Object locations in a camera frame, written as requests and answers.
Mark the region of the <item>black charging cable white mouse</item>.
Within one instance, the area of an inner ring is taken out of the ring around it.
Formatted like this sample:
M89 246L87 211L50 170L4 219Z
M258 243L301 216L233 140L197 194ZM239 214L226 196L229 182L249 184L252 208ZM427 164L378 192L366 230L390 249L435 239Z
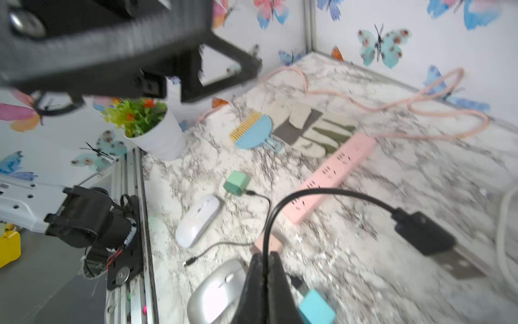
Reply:
M191 266L213 248L251 247L264 232L272 209L272 200L269 197L253 190L246 190L240 197L227 195L219 199L220 212L194 246L183 249L189 251L200 243L207 243L208 246L186 259L182 263L183 267Z

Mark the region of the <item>teal charger plug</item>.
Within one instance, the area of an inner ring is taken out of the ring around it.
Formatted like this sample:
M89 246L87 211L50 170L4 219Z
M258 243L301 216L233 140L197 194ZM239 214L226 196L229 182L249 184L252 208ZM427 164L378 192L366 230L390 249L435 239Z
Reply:
M307 293L298 306L303 322L307 324L333 324L336 312L325 299L313 289Z

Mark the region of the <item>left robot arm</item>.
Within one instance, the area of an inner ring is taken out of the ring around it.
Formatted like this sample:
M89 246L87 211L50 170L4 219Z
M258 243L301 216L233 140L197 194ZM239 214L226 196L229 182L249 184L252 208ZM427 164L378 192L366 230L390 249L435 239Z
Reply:
M163 99L169 76L180 79L182 102L194 103L256 78L260 66L219 38L212 23L210 1L2 1L1 85L70 97L59 109L36 109L41 117L74 112L86 95ZM81 186L64 194L44 218L46 235L94 248L109 290L140 274L137 196L116 203Z

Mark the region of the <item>black charging cable silver mouse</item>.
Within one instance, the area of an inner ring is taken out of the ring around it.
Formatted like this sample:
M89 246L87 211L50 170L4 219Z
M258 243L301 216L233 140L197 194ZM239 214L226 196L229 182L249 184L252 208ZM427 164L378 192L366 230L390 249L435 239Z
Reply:
M306 296L310 289L307 286L304 279L297 275L288 274L288 277L290 279L291 285L302 295Z

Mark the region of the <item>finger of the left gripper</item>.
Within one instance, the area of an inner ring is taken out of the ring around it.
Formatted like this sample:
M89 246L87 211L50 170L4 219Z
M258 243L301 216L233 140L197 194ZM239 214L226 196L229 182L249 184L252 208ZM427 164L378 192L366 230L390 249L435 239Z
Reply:
M180 101L195 103L258 76L260 61L214 33L179 56Z

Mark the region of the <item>green charger plug front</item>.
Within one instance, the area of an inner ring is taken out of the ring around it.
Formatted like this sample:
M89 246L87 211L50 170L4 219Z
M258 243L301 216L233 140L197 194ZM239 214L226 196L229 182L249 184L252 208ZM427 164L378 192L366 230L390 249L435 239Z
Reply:
M247 174L244 174L241 171L232 171L226 179L223 188L228 193L240 197L245 193L249 182L250 178Z

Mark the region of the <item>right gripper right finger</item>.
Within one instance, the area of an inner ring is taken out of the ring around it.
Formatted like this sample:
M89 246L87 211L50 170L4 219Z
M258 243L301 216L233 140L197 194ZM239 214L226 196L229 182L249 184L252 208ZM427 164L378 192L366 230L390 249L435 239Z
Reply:
M268 256L267 310L267 323L304 323L295 305L286 272L277 252L272 252Z

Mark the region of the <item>white wireless mouse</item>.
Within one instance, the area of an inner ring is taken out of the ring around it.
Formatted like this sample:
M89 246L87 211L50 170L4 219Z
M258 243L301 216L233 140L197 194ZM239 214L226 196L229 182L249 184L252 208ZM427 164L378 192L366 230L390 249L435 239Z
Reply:
M190 248L221 210L221 201L213 194L199 198L179 222L175 239L182 248Z

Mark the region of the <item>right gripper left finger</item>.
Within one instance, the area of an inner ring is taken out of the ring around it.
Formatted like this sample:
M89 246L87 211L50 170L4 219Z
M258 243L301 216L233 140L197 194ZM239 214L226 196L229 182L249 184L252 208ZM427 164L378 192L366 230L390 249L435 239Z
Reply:
M266 286L263 276L263 257L252 256L245 284L231 324L267 323Z

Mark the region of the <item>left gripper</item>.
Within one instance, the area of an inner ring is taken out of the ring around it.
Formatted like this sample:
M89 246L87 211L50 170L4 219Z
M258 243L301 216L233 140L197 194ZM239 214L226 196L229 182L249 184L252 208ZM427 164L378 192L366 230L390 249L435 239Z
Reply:
M200 47L213 45L210 1L2 1L1 86L25 94L162 99L167 78L193 103L214 93L200 81Z

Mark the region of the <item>pink charger plug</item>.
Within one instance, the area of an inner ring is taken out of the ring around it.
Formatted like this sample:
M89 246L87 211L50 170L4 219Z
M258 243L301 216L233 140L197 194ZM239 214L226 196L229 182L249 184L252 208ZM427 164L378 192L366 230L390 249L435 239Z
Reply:
M257 253L263 252L263 246L264 246L264 232L261 233L259 237L252 243L252 246L250 247L250 253L252 255L255 255ZM276 232L273 232L269 236L268 240L268 251L269 252L277 252L281 254L283 252L285 245L283 238Z

